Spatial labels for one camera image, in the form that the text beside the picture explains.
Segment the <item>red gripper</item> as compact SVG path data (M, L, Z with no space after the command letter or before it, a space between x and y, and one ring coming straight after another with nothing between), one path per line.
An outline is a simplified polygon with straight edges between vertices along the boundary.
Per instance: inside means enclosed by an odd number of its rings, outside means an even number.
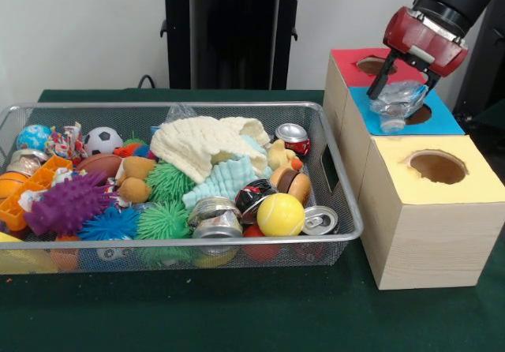
M421 11L406 6L390 19L383 43L391 50L368 88L367 96L372 100L378 99L383 91L398 57L422 71L430 92L440 77L452 74L469 53L462 37L449 32Z

